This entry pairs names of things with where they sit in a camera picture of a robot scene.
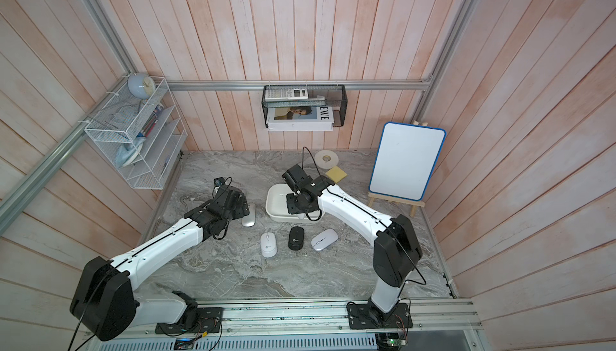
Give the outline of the silver computer mouse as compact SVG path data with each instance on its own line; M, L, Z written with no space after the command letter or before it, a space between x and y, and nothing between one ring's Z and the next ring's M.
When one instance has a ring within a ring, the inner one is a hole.
M256 205L254 203L249 204L249 214L242 218L243 227L253 227L256 223Z

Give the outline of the white plastic storage box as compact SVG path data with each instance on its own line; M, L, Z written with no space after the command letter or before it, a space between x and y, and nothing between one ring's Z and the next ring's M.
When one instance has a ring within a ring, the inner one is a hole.
M310 223L313 220L319 221L319 212L310 212L308 219L305 214L292 215L287 210L287 194L291 190L286 184L274 184L267 193L266 213L274 221L280 223Z

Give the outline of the black computer mouse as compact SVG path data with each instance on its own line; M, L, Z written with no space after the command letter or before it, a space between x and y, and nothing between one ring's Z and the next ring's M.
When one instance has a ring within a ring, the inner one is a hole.
M303 248L305 230L302 227L292 227L288 236L288 248L292 251L299 251Z

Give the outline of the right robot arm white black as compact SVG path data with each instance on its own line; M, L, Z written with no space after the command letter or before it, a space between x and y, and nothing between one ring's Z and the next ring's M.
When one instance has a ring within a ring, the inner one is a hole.
M383 321L393 314L407 282L423 253L412 221L376 211L348 195L325 176L298 179L283 176L290 193L287 211L310 214L320 211L341 220L358 232L373 248L372 264L377 275L375 290L368 301L371 314Z

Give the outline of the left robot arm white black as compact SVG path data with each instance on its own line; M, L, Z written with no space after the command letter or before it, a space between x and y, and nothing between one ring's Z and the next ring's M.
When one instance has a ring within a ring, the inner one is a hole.
M155 271L183 251L213 238L221 240L229 223L250 213L244 193L223 185L215 196L184 214L151 240L110 260L89 261L73 296L70 312L101 341L140 325L171 325L179 333L198 327L197 302L181 291L138 297L135 291Z

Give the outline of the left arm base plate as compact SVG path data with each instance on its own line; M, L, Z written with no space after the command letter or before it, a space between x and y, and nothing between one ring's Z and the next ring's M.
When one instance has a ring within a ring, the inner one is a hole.
M184 336L197 333L220 333L223 307L188 307L181 319L173 324L159 323L155 334Z

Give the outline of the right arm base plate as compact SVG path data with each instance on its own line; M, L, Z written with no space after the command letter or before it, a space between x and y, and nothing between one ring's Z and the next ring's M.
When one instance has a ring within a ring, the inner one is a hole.
M410 306L399 301L390 312L380 311L371 301L364 304L346 304L349 326L352 330L402 329L413 327Z

